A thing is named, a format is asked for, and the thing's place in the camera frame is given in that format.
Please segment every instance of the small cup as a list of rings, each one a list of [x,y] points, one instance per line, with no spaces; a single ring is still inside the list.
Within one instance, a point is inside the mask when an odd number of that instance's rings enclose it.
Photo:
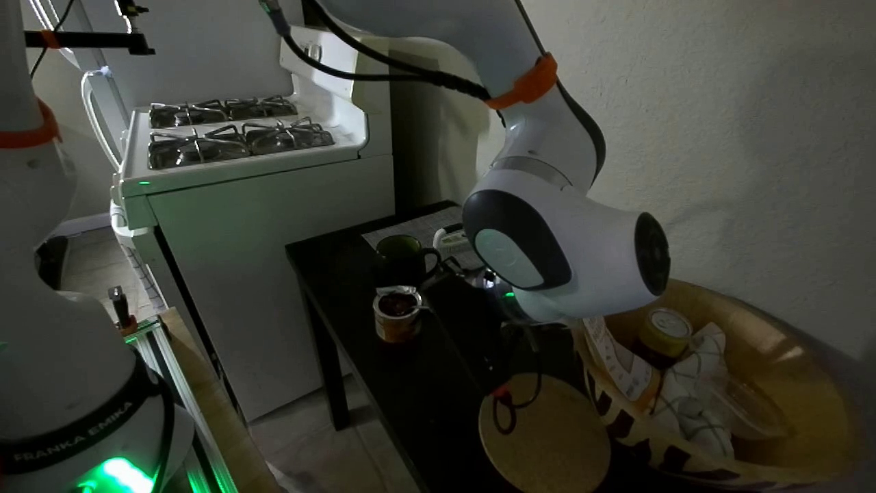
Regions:
[[[386,345],[398,345],[419,334],[422,296],[411,284],[381,287],[372,308],[374,332]]]
[[[433,267],[427,267],[429,254],[435,254],[435,267],[438,252],[424,245],[416,234],[386,234],[377,243],[377,284],[422,284],[433,273]]]

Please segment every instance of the wicker basket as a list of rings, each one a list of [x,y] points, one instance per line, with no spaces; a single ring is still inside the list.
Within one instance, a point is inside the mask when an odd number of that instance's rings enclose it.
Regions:
[[[732,437],[735,456],[713,456],[631,408],[591,360],[582,334],[574,334],[586,391],[615,443],[628,447],[663,474],[724,489],[830,482],[853,462],[858,423],[851,418],[845,396],[772,318],[690,281],[669,281],[657,303],[683,311],[693,325],[712,321],[724,329],[724,355],[732,378],[767,393],[790,432],[773,441]],[[628,345],[645,311],[649,306],[612,315],[605,322],[617,343]]]

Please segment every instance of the floor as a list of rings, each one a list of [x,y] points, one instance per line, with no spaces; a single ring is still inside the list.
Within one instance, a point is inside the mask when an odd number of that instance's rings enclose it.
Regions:
[[[112,321],[114,311],[107,297],[112,284],[125,289],[129,306],[138,321],[155,315],[110,226],[70,239],[60,284],[63,289],[95,296]],[[323,391],[248,428],[275,482],[289,493],[416,489],[403,456],[367,408],[367,396],[352,378],[346,378],[346,393],[355,423],[341,432],[327,421]]]

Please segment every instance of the table top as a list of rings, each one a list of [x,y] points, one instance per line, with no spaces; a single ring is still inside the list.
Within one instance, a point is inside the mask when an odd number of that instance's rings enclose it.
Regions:
[[[505,348],[505,329],[489,297],[459,276],[444,276],[424,287],[433,315],[424,318],[412,343],[386,348],[372,329],[377,256],[360,233],[441,207],[452,207],[452,202],[289,243],[288,254],[303,296],[355,365],[416,482],[424,489],[512,489],[478,443],[475,417],[489,388],[512,373],[534,369],[537,358],[524,354],[522,343],[515,350]],[[538,367],[582,388],[570,334],[544,329],[537,332],[537,339],[542,345]],[[638,467],[624,451],[612,451],[611,474],[598,489],[654,489],[660,485],[690,489]]]

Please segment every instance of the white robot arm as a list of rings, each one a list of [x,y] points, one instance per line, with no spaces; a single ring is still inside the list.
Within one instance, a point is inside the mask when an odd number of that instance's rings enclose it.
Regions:
[[[318,3],[368,33],[427,36],[471,58],[508,135],[468,195],[461,225],[478,256],[515,284],[528,318],[608,315],[664,289],[669,261],[657,219],[586,198],[605,143],[556,80],[519,0]]]

